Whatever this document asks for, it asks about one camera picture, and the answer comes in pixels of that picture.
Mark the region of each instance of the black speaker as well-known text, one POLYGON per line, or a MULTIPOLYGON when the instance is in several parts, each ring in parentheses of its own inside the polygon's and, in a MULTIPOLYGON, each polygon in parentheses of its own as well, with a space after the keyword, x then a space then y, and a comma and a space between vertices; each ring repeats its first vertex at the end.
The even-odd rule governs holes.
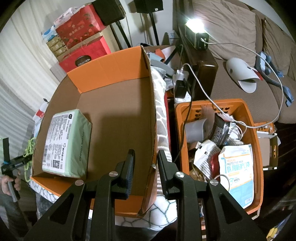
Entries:
POLYGON ((163 0, 134 0, 138 13, 152 13, 163 10, 163 0))
POLYGON ((96 0, 92 4, 105 26, 122 20, 126 16, 119 0, 96 0))

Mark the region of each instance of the sofa cushion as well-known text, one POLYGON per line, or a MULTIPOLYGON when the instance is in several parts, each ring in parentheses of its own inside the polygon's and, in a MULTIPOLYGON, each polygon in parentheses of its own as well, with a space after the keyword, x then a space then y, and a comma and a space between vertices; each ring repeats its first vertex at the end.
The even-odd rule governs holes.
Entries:
POLYGON ((255 22, 256 22, 256 43, 255 49, 256 53, 259 53, 263 50, 263 29, 262 29, 262 20, 265 18, 265 15, 259 12, 258 10, 252 10, 253 13, 256 14, 255 22))
POLYGON ((225 0, 225 1, 249 10, 248 6, 243 2, 241 2, 240 0, 225 0))
POLYGON ((287 74, 292 80, 296 81, 296 44, 292 44, 290 65, 287 74))
MULTIPOLYGON (((186 17, 188 18, 192 18, 193 17, 193 6, 192 6, 192 2, 194 2, 196 0, 183 0, 184 3, 184 12, 186 17)), ((234 5, 240 6, 242 8, 248 9, 248 6, 246 4, 244 4, 243 2, 241 2, 240 0, 225 0, 227 2, 231 2, 234 5)))
MULTIPOLYGON (((271 73, 270 78, 272 78, 275 81, 278 81, 275 74, 271 73)), ((293 95, 295 101, 292 102, 292 104, 287 107, 285 102, 287 100, 287 98, 284 96, 284 101, 283 101, 283 105, 281 108, 281 113, 279 115, 279 122, 280 123, 285 123, 285 124, 293 124, 296 123, 296 81, 292 80, 290 77, 288 76, 284 76, 283 78, 280 78, 282 85, 286 85, 290 91, 291 94, 293 95)), ((272 93, 274 94, 274 97, 277 101, 278 107, 280 107, 281 105, 281 98, 282 98, 282 91, 280 88, 274 86, 274 85, 270 85, 268 84, 272 93)))
MULTIPOLYGON (((233 42, 255 51, 255 14, 250 10, 224 0, 193 0, 195 17, 202 19, 205 30, 215 42, 233 42)), ((250 66, 255 54, 235 45, 210 45, 214 58, 228 60, 241 58, 250 66)))
POLYGON ((254 123, 272 121, 279 108, 272 91, 265 81, 257 81, 254 93, 244 92, 228 75, 226 61, 216 60, 218 71, 214 82, 211 99, 243 99, 251 112, 254 123))
POLYGON ((288 73, 292 40, 269 18, 263 22, 263 49, 271 56, 277 70, 288 73))

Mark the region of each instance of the charging cable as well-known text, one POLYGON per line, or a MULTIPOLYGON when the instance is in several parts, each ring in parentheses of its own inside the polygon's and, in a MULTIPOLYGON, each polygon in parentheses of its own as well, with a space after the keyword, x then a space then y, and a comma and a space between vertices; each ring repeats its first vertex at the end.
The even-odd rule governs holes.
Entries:
POLYGON ((181 69, 181 60, 182 60, 182 54, 183 54, 183 49, 184 49, 184 45, 183 44, 180 44, 180 45, 182 45, 182 49, 181 49, 181 53, 180 53, 179 69, 181 69))
MULTIPOLYGON (((208 42, 204 41, 202 38, 201 38, 200 40, 201 40, 202 42, 206 43, 206 44, 221 44, 221 45, 224 45, 224 44, 225 44, 225 45, 226 45, 226 44, 232 44, 232 45, 237 45, 237 46, 240 46, 240 47, 242 47, 242 48, 244 48, 244 49, 246 49, 246 50, 251 51, 252 53, 254 53, 255 55, 259 56, 261 59, 264 60, 264 62, 267 64, 267 66, 273 71, 273 73, 275 74, 275 76, 277 77, 277 79, 278 79, 278 81, 279 81, 279 83, 280 83, 280 85, 281 85, 281 90, 282 90, 281 106, 280 106, 279 112, 278 112, 278 114, 277 114, 277 116, 275 117, 274 120, 272 120, 271 122, 268 122, 268 123, 266 123, 266 124, 260 125, 260 126, 248 126, 248 125, 246 125, 243 121, 233 120, 233 122, 245 126, 245 130, 242 132, 242 135, 244 135, 244 134, 246 133, 247 128, 256 129, 256 128, 259 128, 259 127, 264 127, 264 126, 269 125, 269 124, 273 123, 274 121, 276 121, 277 118, 278 118, 279 115, 280 115, 281 108, 282 108, 282 105, 283 105, 283 101, 284 101, 284 91, 283 91, 283 85, 282 85, 282 83, 281 83, 281 80, 279 79, 279 77, 277 76, 277 74, 275 73, 275 71, 272 69, 272 67, 270 66, 270 64, 269 64, 264 58, 262 58, 259 54, 257 54, 257 53, 254 52, 253 50, 248 49, 248 48, 246 48, 246 47, 244 47, 244 46, 242 46, 242 45, 240 45, 240 44, 237 44, 237 43, 208 43, 208 42)), ((226 113, 224 113, 224 111, 222 111, 222 110, 220 109, 220 107, 219 107, 219 106, 218 106, 218 105, 217 105, 217 104, 216 104, 216 103, 215 103, 215 102, 214 102, 214 101, 213 101, 213 100, 207 95, 207 93, 206 93, 205 90, 203 89, 203 87, 202 87, 200 81, 199 81, 198 78, 196 77, 194 71, 192 70, 192 68, 191 68, 191 66, 190 66, 189 64, 187 64, 187 63, 183 64, 183 66, 182 66, 182 68, 181 68, 181 72, 183 71, 183 68, 184 68, 185 65, 187 65, 187 66, 189 67, 189 69, 191 70, 191 72, 192 72, 193 76, 195 77, 197 83, 199 84, 201 90, 203 91, 203 93, 205 94, 205 96, 209 99, 209 101, 210 101, 214 106, 216 106, 217 109, 218 109, 222 114, 224 114, 225 116, 227 116, 226 113)))
MULTIPOLYGON (((180 70, 180 74, 183 74, 183 67, 181 68, 180 70)), ((184 124, 183 124, 183 128, 182 128, 182 142, 181 142, 181 145, 180 145, 180 148, 179 148, 179 151, 178 151, 178 154, 177 156, 175 157, 175 159, 173 160, 173 163, 176 162, 176 160, 178 159, 178 157, 180 156, 180 153, 182 151, 182 147, 183 147, 183 144, 184 144, 184 135, 185 135, 185 125, 186 125, 186 122, 188 120, 188 117, 189 117, 189 114, 190 114, 190 110, 191 110, 191 106, 192 106, 192 95, 191 95, 191 92, 190 92, 190 88, 187 84, 187 89, 188 89, 188 93, 190 95, 190 102, 189 102, 189 108, 188 108, 188 112, 187 112, 187 115, 186 115, 186 118, 185 118, 185 121, 184 121, 184 124)))
MULTIPOLYGON (((248 125, 247 125, 246 123, 244 123, 243 121, 239 121, 239 120, 235 120, 235 119, 233 119, 233 122, 235 122, 235 123, 237 123, 237 124, 241 124, 242 126, 245 127, 245 130, 242 131, 241 128, 237 125, 239 131, 241 132, 241 138, 240 138, 240 140, 242 139, 242 137, 243 137, 244 134, 246 133, 247 128, 257 129, 257 128, 260 128, 260 127, 265 127, 266 125, 269 125, 269 124, 273 123, 274 121, 276 121, 277 118, 278 118, 279 115, 280 115, 281 108, 282 108, 282 105, 283 105, 283 102, 284 102, 284 91, 283 91, 283 85, 282 85, 282 83, 281 83, 281 80, 279 79, 279 77, 277 76, 277 74, 275 73, 275 71, 273 70, 273 68, 270 66, 270 64, 269 64, 264 58, 262 58, 259 54, 257 54, 257 53, 254 52, 253 50, 248 49, 248 48, 246 48, 245 46, 242 46, 242 45, 240 45, 240 44, 237 44, 237 43, 208 43, 208 42, 204 41, 202 38, 201 38, 200 40, 201 40, 202 42, 206 43, 206 44, 214 44, 214 45, 218 45, 218 44, 220 44, 220 45, 232 44, 232 45, 237 45, 237 46, 240 46, 240 47, 242 47, 242 48, 244 48, 244 49, 246 49, 246 50, 248 50, 248 51, 254 53, 255 55, 259 56, 261 59, 264 60, 264 62, 267 64, 267 66, 273 71, 273 73, 275 74, 275 76, 277 77, 277 79, 278 79, 278 81, 279 81, 279 83, 280 83, 280 85, 281 85, 281 91, 282 91, 281 106, 280 106, 280 108, 279 108, 279 112, 278 112, 278 114, 277 114, 277 116, 275 117, 274 120, 272 120, 271 122, 268 122, 268 123, 266 123, 266 124, 260 125, 260 126, 248 126, 248 125)), ((187 65, 187 66, 189 67, 190 71, 192 72, 193 76, 195 77, 197 83, 199 84, 201 90, 203 91, 203 93, 205 94, 205 96, 208 98, 208 100, 209 100, 214 106, 216 106, 216 108, 217 108, 217 109, 218 109, 218 110, 219 110, 224 116, 229 117, 229 116, 228 116, 226 113, 224 113, 224 111, 221 110, 221 108, 220 108, 220 107, 219 107, 219 106, 218 106, 218 105, 217 105, 217 104, 216 104, 216 103, 215 103, 215 102, 214 102, 214 101, 213 101, 213 100, 207 95, 207 93, 206 93, 205 90, 203 89, 203 87, 202 87, 200 81, 198 80, 197 76, 195 75, 194 71, 192 70, 192 68, 191 68, 191 66, 190 66, 189 64, 187 64, 187 63, 183 64, 182 68, 180 69, 180 73, 183 73, 183 69, 184 69, 184 66, 185 66, 185 65, 187 65)), ((180 148, 179 148, 179 152, 178 152, 178 154, 177 154, 177 156, 176 156, 176 158, 174 159, 173 162, 176 162, 176 160, 178 159, 178 157, 179 157, 179 155, 180 155, 180 153, 181 153, 182 147, 183 147, 183 143, 184 143, 185 124, 186 124, 186 122, 187 122, 187 120, 188 120, 188 116, 189 116, 189 113, 190 113, 190 110, 191 110, 191 106, 192 106, 192 95, 191 95, 191 92, 190 92, 189 89, 188 89, 188 93, 190 94, 191 100, 190 100, 190 103, 189 103, 188 113, 187 113, 187 116, 186 116, 186 118, 185 118, 184 125, 183 125, 183 128, 182 128, 182 142, 181 142, 181 145, 180 145, 180 148)))
POLYGON ((218 177, 225 177, 227 179, 227 181, 228 181, 228 192, 229 192, 229 190, 230 190, 230 181, 229 181, 229 178, 226 175, 224 175, 224 174, 219 174, 219 175, 215 176, 214 179, 216 180, 218 177))

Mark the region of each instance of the barcode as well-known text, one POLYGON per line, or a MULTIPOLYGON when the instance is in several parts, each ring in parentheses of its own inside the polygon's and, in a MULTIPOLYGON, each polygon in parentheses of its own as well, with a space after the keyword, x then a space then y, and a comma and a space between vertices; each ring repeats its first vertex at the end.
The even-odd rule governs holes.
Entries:
POLYGON ((59 160, 53 160, 53 167, 59 169, 59 160))
POLYGON ((250 197, 250 198, 248 198, 244 203, 247 204, 247 203, 249 203, 251 200, 252 200, 252 198, 250 197))
POLYGON ((46 162, 46 155, 47 155, 48 145, 44 147, 44 153, 43 153, 43 162, 46 162))

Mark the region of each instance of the lamp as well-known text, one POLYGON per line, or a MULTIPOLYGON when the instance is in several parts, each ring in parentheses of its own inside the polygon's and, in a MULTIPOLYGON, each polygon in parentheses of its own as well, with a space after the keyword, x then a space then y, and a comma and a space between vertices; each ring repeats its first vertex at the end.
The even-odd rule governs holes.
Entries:
POLYGON ((190 19, 185 24, 185 37, 198 50, 206 50, 208 44, 202 42, 202 38, 205 42, 209 41, 209 34, 206 33, 202 21, 198 18, 190 19))

